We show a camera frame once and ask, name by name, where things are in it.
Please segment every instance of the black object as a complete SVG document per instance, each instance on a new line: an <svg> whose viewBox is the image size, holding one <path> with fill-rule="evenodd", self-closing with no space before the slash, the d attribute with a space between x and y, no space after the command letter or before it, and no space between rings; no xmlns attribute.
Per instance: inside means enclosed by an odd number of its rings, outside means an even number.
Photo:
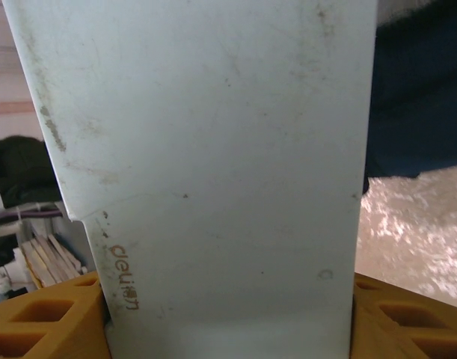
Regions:
<svg viewBox="0 0 457 359"><path fill-rule="evenodd" d="M61 200L42 141L22 136L0 140L0 195L5 208Z"/></svg>
<svg viewBox="0 0 457 359"><path fill-rule="evenodd" d="M457 0L435 1L376 36L365 175L457 165Z"/></svg>

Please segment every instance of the shiny floor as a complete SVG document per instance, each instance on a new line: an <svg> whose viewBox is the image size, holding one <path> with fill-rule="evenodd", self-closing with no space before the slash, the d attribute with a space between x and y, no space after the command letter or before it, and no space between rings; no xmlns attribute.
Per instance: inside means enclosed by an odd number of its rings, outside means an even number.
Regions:
<svg viewBox="0 0 457 359"><path fill-rule="evenodd" d="M457 306L457 167L371 181L356 271Z"/></svg>

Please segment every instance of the deli logo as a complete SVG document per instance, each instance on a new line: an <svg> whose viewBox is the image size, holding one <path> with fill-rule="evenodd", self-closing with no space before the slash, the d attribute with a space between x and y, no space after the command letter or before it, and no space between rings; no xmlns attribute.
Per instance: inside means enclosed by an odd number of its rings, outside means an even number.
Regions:
<svg viewBox="0 0 457 359"><path fill-rule="evenodd" d="M137 290L135 289L133 274L130 272L129 256L121 245L114 245L109 249L112 256L117 258L114 265L119 274L118 283L123 293L123 299L126 302L125 308L127 310L138 310Z"/></svg>

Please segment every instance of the white plastic panel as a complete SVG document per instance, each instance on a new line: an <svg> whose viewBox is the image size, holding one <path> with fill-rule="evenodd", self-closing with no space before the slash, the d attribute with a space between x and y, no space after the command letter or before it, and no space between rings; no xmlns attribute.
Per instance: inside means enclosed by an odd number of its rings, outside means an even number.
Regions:
<svg viewBox="0 0 457 359"><path fill-rule="evenodd" d="M375 1L4 5L114 359L347 358Z"/></svg>

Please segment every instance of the dark blue fabric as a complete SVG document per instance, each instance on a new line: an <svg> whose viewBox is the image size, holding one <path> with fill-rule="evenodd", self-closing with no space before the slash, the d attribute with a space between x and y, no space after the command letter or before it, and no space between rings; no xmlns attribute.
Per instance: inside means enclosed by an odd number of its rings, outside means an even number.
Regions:
<svg viewBox="0 0 457 359"><path fill-rule="evenodd" d="M366 175L415 177L457 165L457 0L380 28Z"/></svg>

